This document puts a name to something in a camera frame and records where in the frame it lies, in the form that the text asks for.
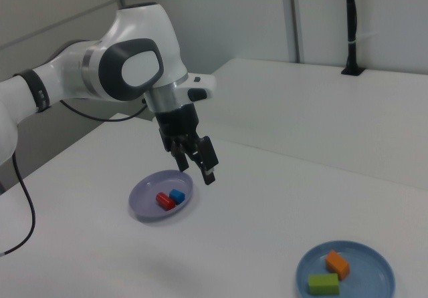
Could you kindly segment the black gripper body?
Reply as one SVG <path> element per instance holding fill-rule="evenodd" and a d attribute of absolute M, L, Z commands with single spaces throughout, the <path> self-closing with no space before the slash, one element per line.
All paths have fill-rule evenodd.
<path fill-rule="evenodd" d="M 155 118 L 167 152 L 171 151 L 173 142 L 192 148 L 199 139 L 196 132 L 199 119 L 194 104 L 186 104 L 170 112 L 155 113 Z"/>

